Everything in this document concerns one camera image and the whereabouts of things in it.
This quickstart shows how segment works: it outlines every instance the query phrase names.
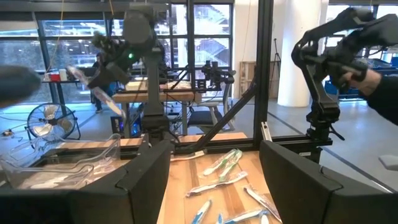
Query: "wooden board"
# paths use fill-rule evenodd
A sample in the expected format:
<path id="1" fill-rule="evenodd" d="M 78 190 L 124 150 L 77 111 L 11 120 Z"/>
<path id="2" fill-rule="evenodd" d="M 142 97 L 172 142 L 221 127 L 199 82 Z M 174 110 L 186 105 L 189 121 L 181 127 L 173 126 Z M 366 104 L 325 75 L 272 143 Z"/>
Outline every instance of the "wooden board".
<path id="1" fill-rule="evenodd" d="M 196 142 L 202 137 L 201 134 L 191 135 L 191 136 L 180 136 L 181 142 Z M 228 139 L 246 139 L 246 135 L 244 133 L 220 133 L 217 134 L 212 141 L 217 140 L 228 140 Z M 133 138 L 133 139 L 121 139 L 120 145 L 124 146 L 138 146 L 141 144 L 141 138 Z M 80 141 L 80 142 L 66 142 L 60 145 L 59 147 L 67 147 L 69 149 L 87 149 L 87 148 L 96 148 L 96 147 L 105 147 L 109 146 L 111 142 L 95 142 L 95 141 Z"/>
<path id="2" fill-rule="evenodd" d="M 113 100 L 116 103 L 132 103 L 132 102 L 146 102 L 148 100 L 148 93 L 117 93 L 113 95 Z M 195 101 L 201 102 L 201 94 L 193 92 L 175 92 L 175 93 L 160 93 L 159 100 L 166 101 Z"/>
<path id="3" fill-rule="evenodd" d="M 213 205 L 210 207 L 202 223 L 215 223 L 219 213 L 223 214 L 224 221 L 241 213 L 262 208 L 252 199 L 243 187 L 252 185 L 259 193 L 265 194 L 272 200 L 262 173 L 259 153 L 244 152 L 233 174 L 246 171 L 249 175 L 233 185 L 219 189 L 209 190 L 199 196 L 186 198 L 185 194 L 192 188 L 209 184 L 217 179 L 217 174 L 207 178 L 200 177 L 208 166 L 212 165 L 221 155 L 206 155 L 191 161 L 172 162 L 167 188 L 165 191 L 162 208 L 160 209 L 158 224 L 183 224 L 191 223 L 201 206 L 211 198 Z M 243 222 L 258 224 L 257 218 Z M 269 216 L 269 223 L 279 223 L 273 216 Z"/>

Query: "workstation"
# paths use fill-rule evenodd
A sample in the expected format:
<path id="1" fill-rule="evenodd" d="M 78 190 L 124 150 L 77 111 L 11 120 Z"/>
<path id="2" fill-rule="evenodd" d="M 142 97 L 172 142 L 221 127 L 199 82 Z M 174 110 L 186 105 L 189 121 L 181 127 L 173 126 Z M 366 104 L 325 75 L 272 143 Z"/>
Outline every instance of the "workstation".
<path id="1" fill-rule="evenodd" d="M 397 197 L 394 192 L 386 193 L 319 164 L 325 153 L 324 147 L 336 142 L 332 135 L 342 138 L 332 126 L 339 123 L 340 107 L 326 94 L 322 80 L 327 75 L 338 80 L 342 72 L 337 68 L 353 72 L 360 80 L 368 67 L 351 63 L 357 52 L 341 45 L 341 48 L 335 48 L 339 50 L 336 54 L 351 58 L 349 62 L 342 62 L 330 52 L 317 54 L 319 39 L 348 29 L 367 30 L 371 27 L 380 34 L 378 38 L 384 47 L 395 45 L 397 40 L 382 34 L 385 22 L 398 24 L 397 16 L 391 14 L 386 21 L 378 20 L 379 26 L 377 22 L 372 23 L 375 18 L 371 12 L 351 7 L 342 11 L 334 21 L 323 26 L 317 24 L 308 32 L 302 32 L 284 59 L 291 60 L 310 90 L 310 111 L 300 118 L 310 128 L 301 130 L 305 134 L 273 136 L 274 127 L 267 112 L 272 81 L 274 2 L 258 2 L 255 73 L 247 90 L 231 107 L 228 107 L 227 86 L 235 84 L 235 72 L 219 67 L 217 63 L 206 62 L 199 67 L 205 78 L 190 75 L 188 87 L 176 88 L 179 83 L 175 80 L 173 85 L 160 83 L 162 56 L 154 41 L 157 38 L 154 21 L 161 19 L 170 5 L 142 3 L 145 2 L 96 3 L 102 11 L 110 12 L 111 8 L 112 14 L 123 14 L 124 42 L 113 42 L 112 37 L 102 35 L 103 40 L 96 43 L 101 34 L 94 34 L 93 45 L 110 60 L 92 78 L 85 77 L 79 68 L 67 66 L 68 71 L 93 90 L 123 124 L 135 122 L 131 119 L 131 110 L 136 109 L 135 105 L 141 105 L 134 113 L 142 115 L 142 134 L 130 138 L 131 125 L 127 125 L 128 128 L 124 125 L 123 138 L 116 133 L 104 141 L 71 141 L 56 133 L 47 133 L 6 151 L 0 159 L 4 171 L 0 188 L 0 204 L 6 214 L 2 217 L 4 223 L 26 222 L 33 218 L 39 223 L 46 220 L 51 220 L 50 223 L 397 221 L 393 212 Z M 62 4 L 66 4 L 62 8 L 66 12 L 76 10 L 71 3 Z M 186 2 L 188 18 L 194 12 L 195 4 L 198 3 L 194 0 Z M 187 36 L 195 36 L 194 21 L 187 19 L 187 24 Z M 112 22 L 106 27 L 112 33 Z M 187 42 L 188 51 L 194 52 L 195 38 L 188 38 Z M 198 70 L 193 55 L 188 54 L 187 58 L 190 74 L 196 74 Z M 138 60 L 144 62 L 146 82 L 142 78 L 138 86 L 131 85 L 137 88 L 125 87 L 112 97 L 99 88 L 109 82 L 129 86 L 128 67 Z M 342 85 L 333 84 L 339 89 Z M 203 102 L 202 93 L 218 92 L 221 87 L 224 88 L 223 98 L 226 98 L 223 99 L 221 117 L 215 115 L 219 112 L 217 105 L 207 104 L 210 125 L 206 123 L 206 128 L 201 128 L 202 134 L 188 134 L 190 122 L 195 125 L 188 120 L 188 108 L 192 103 Z M 231 120 L 253 98 L 253 121 L 246 121 L 252 122 L 252 136 L 239 130 L 224 133 L 226 126 L 234 129 Z M 177 101 L 182 106 L 181 133 L 171 131 L 171 120 L 165 110 L 170 101 Z M 65 109 L 61 106 L 51 110 L 57 114 L 60 108 Z M 61 126 L 59 121 L 70 115 L 69 112 L 66 114 L 60 118 L 45 118 L 45 122 L 53 127 Z M 26 207 L 29 212 L 21 212 L 20 208 Z"/>

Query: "clear plastic container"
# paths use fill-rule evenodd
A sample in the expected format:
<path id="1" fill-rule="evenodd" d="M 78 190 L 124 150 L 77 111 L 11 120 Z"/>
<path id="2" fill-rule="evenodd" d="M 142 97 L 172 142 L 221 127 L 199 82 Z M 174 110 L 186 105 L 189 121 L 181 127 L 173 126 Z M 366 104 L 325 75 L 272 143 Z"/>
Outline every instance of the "clear plastic container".
<path id="1" fill-rule="evenodd" d="M 11 149 L 0 164 L 15 189 L 79 189 L 122 165 L 120 138 L 67 141 L 46 136 Z"/>

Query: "hand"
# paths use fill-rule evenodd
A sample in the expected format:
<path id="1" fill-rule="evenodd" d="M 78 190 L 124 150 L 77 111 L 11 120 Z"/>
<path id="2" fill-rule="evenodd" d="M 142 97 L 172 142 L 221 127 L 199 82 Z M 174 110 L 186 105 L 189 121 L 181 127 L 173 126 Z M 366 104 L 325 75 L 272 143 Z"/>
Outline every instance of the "hand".
<path id="1" fill-rule="evenodd" d="M 382 77 L 381 74 L 370 69 L 366 72 L 366 77 L 361 82 L 353 80 L 352 76 L 353 74 L 348 72 L 343 75 L 342 79 L 348 81 L 351 87 L 359 89 L 365 96 L 369 96 L 376 90 Z"/>

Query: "chair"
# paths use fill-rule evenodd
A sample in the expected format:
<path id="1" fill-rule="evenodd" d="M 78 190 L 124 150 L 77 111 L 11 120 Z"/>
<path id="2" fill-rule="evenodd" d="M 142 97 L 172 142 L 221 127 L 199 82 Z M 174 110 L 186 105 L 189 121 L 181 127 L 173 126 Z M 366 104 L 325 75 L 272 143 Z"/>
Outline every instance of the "chair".
<path id="1" fill-rule="evenodd" d="M 207 106 L 209 108 L 208 111 L 193 111 L 191 113 L 191 117 L 188 121 L 188 127 L 196 126 L 200 128 L 204 133 L 210 131 L 210 129 L 218 123 L 219 120 L 223 118 L 223 115 L 218 111 L 218 106 L 220 103 L 224 105 L 224 114 L 229 111 L 228 97 L 231 92 L 232 84 L 226 84 L 223 101 L 212 101 L 212 102 L 204 102 L 198 103 L 198 106 Z M 229 128 L 223 128 L 221 132 L 234 131 L 235 127 L 233 124 L 233 120 L 228 122 Z"/>

